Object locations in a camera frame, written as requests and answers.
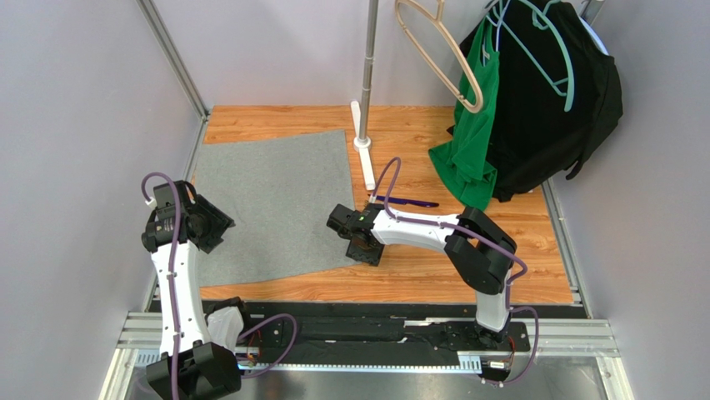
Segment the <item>grey cloth napkin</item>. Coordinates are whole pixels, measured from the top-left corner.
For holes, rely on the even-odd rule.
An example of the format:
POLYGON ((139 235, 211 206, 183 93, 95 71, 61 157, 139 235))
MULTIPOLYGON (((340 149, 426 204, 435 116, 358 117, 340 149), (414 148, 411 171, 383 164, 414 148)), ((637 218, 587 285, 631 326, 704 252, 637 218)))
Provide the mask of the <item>grey cloth napkin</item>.
POLYGON ((260 283, 352 266, 347 241, 326 223, 355 207, 342 130, 201 148, 197 192, 235 222, 197 255, 200 286, 260 283))

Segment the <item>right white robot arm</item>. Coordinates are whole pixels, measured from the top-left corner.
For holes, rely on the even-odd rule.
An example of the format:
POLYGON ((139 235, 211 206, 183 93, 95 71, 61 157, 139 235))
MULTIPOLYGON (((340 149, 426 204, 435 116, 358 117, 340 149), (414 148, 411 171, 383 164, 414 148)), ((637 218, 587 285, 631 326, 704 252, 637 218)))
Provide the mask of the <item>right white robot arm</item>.
POLYGON ((490 333, 503 333, 511 318, 509 288, 517 244, 475 207, 459 214, 403 212, 383 203, 362 211, 338 204, 326 222, 349 241, 346 256, 377 266, 388 245, 421 248, 446 255, 460 278, 476 292, 475 322, 490 333))

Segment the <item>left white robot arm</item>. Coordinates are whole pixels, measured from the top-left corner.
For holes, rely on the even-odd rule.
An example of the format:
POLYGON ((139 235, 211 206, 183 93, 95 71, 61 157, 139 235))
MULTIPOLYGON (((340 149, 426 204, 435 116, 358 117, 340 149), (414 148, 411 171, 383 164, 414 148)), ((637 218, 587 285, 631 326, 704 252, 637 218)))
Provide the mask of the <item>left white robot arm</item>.
POLYGON ((239 298, 204 311, 198 254, 223 242, 235 222, 186 181, 167 180, 146 197, 151 209, 142 245, 150 253, 160 291, 159 359, 146 368, 162 399, 221 399, 238 392, 242 372, 233 352, 244 328, 239 298))

